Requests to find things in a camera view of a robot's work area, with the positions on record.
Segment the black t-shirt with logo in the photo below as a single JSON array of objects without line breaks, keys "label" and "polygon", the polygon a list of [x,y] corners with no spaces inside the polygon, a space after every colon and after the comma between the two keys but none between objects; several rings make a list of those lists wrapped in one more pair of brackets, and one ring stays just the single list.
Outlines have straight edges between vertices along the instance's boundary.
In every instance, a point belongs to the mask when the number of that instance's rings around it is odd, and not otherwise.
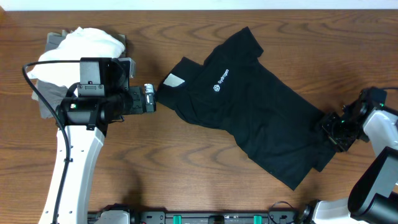
[{"label": "black t-shirt with logo", "polygon": [[190,124],[230,133],[250,160],[290,189],[335,155],[319,110],[259,62],[248,27],[217,46],[203,64],[179,61],[157,90],[160,104]]}]

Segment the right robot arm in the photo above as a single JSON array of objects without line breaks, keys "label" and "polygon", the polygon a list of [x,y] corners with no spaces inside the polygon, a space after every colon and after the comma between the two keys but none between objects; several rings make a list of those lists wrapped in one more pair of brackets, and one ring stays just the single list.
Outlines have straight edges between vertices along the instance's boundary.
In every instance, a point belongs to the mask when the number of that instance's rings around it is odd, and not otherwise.
[{"label": "right robot arm", "polygon": [[397,110],[387,106],[388,87],[369,87],[327,114],[322,131],[338,152],[368,142],[374,159],[345,198],[306,205],[296,223],[397,223]]}]

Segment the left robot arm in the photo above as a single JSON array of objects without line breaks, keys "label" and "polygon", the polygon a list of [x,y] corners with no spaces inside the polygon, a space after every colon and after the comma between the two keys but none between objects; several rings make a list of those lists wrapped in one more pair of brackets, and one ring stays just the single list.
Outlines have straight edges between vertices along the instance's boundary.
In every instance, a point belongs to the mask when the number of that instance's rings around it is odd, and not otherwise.
[{"label": "left robot arm", "polygon": [[81,58],[80,80],[55,110],[57,156],[40,223],[134,223],[127,205],[90,213],[93,174],[108,126],[125,116],[156,111],[153,85],[130,86],[131,58]]}]

